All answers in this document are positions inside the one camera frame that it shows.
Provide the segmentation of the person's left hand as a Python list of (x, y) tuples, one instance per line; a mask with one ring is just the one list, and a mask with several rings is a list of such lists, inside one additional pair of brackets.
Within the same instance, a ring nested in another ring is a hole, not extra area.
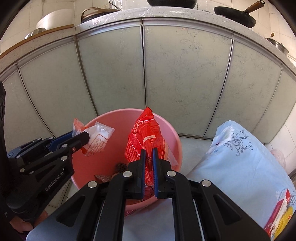
[(47, 217), (48, 213), (44, 210), (41, 215), (33, 222), (33, 224), (23, 221), (17, 216), (10, 221), (10, 224), (17, 232), (24, 233), (31, 231), (34, 227), (43, 222)]

